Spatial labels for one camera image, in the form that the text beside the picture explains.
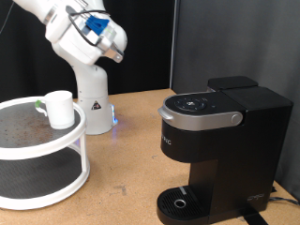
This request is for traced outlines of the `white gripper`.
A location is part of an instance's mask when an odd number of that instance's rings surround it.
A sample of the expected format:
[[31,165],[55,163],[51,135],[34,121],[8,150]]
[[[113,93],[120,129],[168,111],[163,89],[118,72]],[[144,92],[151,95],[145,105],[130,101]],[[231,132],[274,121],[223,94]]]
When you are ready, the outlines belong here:
[[124,53],[116,46],[115,26],[105,10],[61,7],[46,26],[46,39],[86,65],[101,56],[120,63]]

